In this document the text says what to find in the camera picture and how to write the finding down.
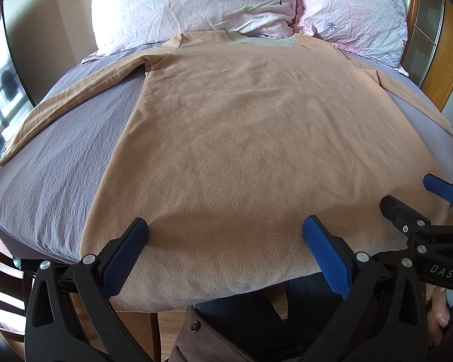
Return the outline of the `person's hand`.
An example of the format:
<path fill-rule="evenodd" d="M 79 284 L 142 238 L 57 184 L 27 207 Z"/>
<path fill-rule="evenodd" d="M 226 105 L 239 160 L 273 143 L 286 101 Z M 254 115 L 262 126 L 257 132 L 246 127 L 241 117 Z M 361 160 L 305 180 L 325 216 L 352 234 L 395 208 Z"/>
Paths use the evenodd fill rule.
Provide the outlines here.
<path fill-rule="evenodd" d="M 427 312 L 429 343 L 437 347 L 443 338 L 442 329 L 448 325 L 450 312 L 447 308 L 446 289 L 436 287 L 431 294 L 431 305 Z"/>

